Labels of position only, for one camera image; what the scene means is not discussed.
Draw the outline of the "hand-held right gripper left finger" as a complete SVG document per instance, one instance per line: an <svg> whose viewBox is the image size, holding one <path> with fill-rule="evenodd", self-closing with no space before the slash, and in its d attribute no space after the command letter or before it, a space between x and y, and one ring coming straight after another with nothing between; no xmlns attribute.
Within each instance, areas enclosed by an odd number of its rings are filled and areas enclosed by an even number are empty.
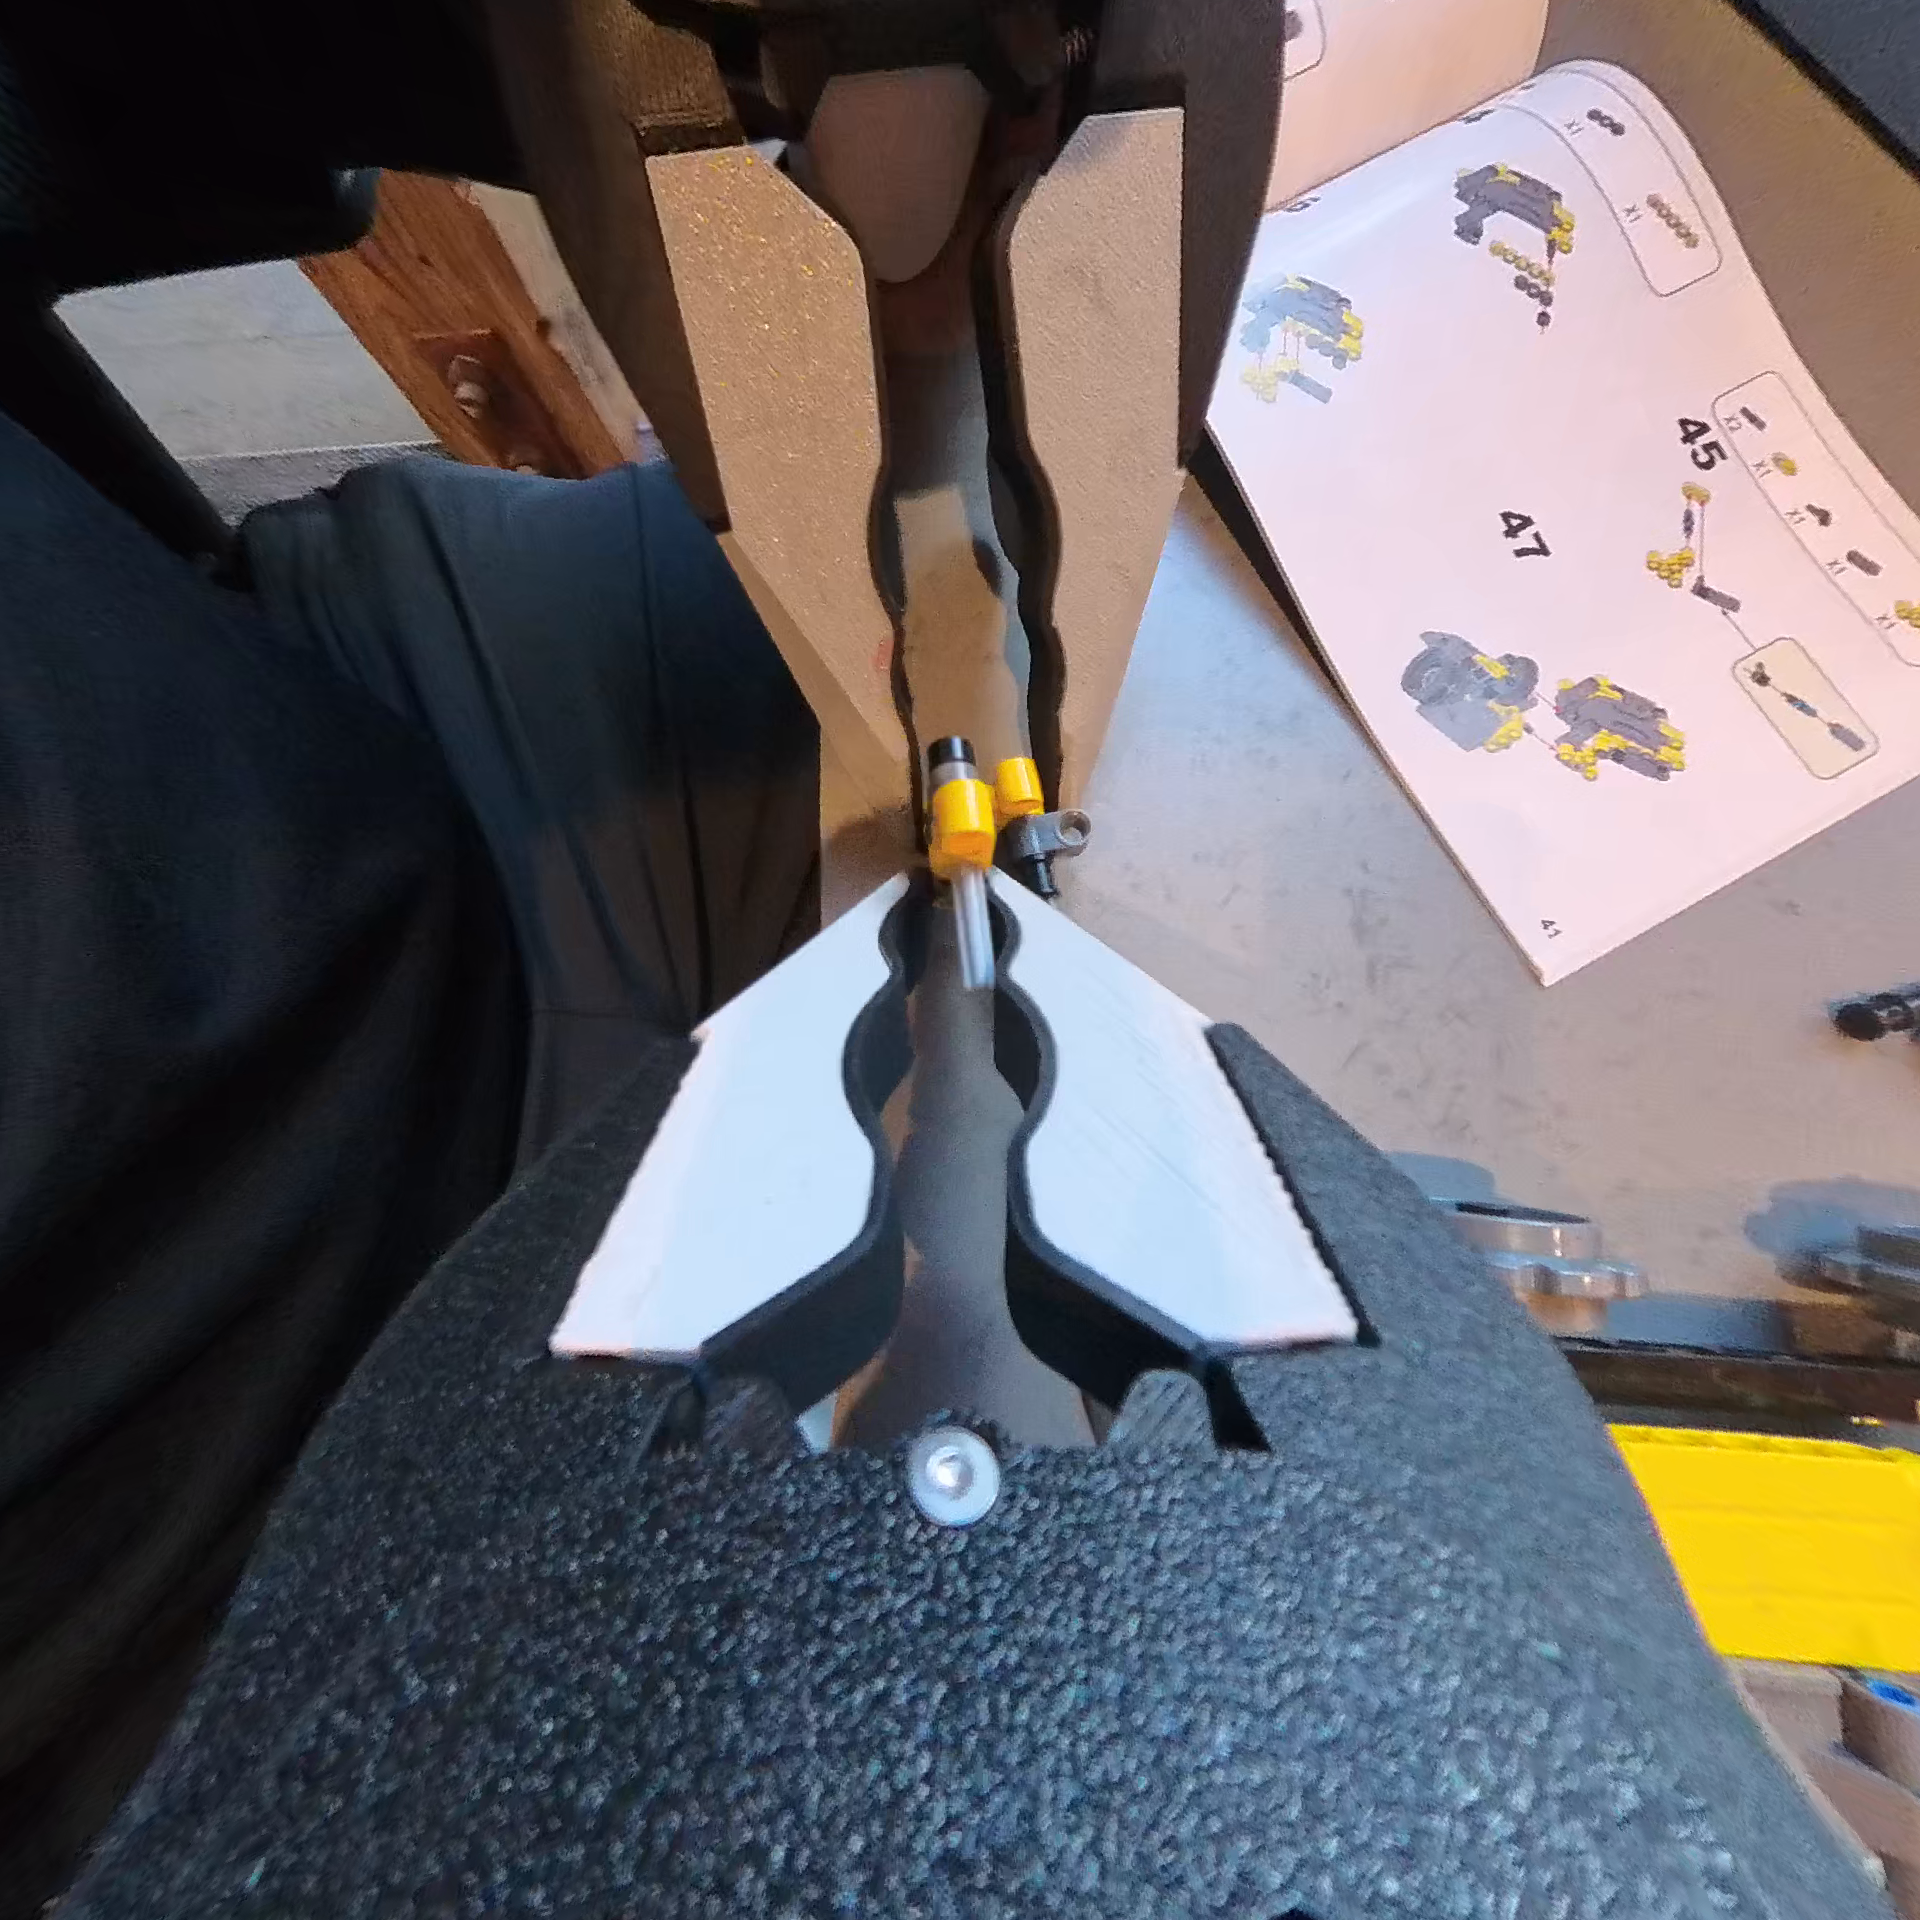
<svg viewBox="0 0 1920 1920"><path fill-rule="evenodd" d="M862 1364L903 1236L883 1111L911 1058L921 890L893 876L694 1031L553 1355Z"/></svg>

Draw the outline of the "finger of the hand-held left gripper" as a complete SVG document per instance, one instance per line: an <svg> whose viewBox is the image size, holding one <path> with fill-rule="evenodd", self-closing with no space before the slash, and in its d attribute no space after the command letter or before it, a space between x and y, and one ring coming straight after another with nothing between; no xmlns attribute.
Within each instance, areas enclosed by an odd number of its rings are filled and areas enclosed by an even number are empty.
<svg viewBox="0 0 1920 1920"><path fill-rule="evenodd" d="M1029 735L1083 800L1182 488L1182 107L1090 113L996 232L1014 471L1036 484Z"/></svg>
<svg viewBox="0 0 1920 1920"><path fill-rule="evenodd" d="M900 624L876 577L884 425L857 244L750 147L647 160L720 543L846 777L910 811Z"/></svg>

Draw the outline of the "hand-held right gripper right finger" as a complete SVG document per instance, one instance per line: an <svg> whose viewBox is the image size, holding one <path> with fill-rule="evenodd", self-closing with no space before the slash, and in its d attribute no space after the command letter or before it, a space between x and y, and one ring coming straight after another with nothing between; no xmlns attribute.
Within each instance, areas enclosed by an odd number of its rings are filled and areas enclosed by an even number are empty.
<svg viewBox="0 0 1920 1920"><path fill-rule="evenodd" d="M1227 1076L1213 1020L994 876L996 985L1029 1076L1014 1225L1068 1298L1182 1355L1353 1345L1358 1316Z"/></svg>

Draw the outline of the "grey yellow axle subassembly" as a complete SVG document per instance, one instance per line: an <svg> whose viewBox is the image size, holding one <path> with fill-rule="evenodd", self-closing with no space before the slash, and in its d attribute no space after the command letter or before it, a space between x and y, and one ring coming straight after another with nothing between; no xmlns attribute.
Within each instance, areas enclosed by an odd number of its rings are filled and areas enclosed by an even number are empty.
<svg viewBox="0 0 1920 1920"><path fill-rule="evenodd" d="M994 777L996 868L1048 902L1060 897L1055 864L1081 857L1094 823L1085 811L1044 806L1040 764L1029 756L1002 758Z"/></svg>

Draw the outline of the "instruction booklet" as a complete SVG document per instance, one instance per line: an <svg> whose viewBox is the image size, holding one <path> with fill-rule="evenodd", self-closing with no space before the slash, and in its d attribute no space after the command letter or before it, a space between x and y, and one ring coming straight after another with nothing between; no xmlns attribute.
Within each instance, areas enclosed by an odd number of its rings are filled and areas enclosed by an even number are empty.
<svg viewBox="0 0 1920 1920"><path fill-rule="evenodd" d="M1539 982L1917 775L1917 179L1739 3L1289 3L1209 427Z"/></svg>

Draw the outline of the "person's left forearm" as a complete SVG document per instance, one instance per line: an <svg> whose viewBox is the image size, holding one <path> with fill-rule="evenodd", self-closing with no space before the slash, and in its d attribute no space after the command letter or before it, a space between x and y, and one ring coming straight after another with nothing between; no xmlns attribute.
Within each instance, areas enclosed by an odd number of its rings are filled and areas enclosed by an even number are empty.
<svg viewBox="0 0 1920 1920"><path fill-rule="evenodd" d="M3 305L346 246L382 170L531 194L575 269L637 25L632 3L7 3Z"/></svg>

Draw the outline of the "grey desk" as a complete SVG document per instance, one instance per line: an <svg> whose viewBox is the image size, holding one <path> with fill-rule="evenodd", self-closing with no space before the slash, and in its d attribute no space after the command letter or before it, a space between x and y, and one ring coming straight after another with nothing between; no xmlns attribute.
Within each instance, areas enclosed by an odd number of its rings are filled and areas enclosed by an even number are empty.
<svg viewBox="0 0 1920 1920"><path fill-rule="evenodd" d="M1917 1048L1819 1036L1811 994L1917 937L1917 794L1871 802L1544 994L1414 817L1281 609L1205 460L1121 697L1094 932L1300 1069L1261 1069L1348 1252L1437 1252L1429 1187L1590 1203L1672 1280L1659 1328L1768 1320L1768 1257L1917 1221ZM910 1088L897 1351L853 1431L956 1394L1014 1434L1010 1488L941 1547L933 1675L883 1675L876 1916L1883 1916L1851 1843L1683 1618L1600 1412L1463 1261L1394 1303L1460 1354L1255 1373L1283 1448L1029 1444L1089 1420L996 1303L965 1062L983 1017L929 1012Z"/></svg>

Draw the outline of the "person's grey trouser leg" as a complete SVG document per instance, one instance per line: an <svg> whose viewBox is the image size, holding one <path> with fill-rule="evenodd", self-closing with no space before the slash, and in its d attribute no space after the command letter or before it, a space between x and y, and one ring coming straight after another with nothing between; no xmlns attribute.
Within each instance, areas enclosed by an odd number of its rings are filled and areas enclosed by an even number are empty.
<svg viewBox="0 0 1920 1920"><path fill-rule="evenodd" d="M671 464L370 464L238 551L449 758L556 1051L687 1036L819 928L819 723Z"/></svg>

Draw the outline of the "yellow black brick vehicle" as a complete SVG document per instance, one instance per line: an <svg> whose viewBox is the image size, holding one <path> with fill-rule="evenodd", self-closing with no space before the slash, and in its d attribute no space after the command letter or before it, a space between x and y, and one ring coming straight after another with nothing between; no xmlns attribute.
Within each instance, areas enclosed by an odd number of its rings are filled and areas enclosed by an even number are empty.
<svg viewBox="0 0 1920 1920"><path fill-rule="evenodd" d="M1607 1420L1703 1634L1917 1690L1917 1225L1814 1221L1787 1291L1674 1291L1593 1218L1401 1154Z"/></svg>

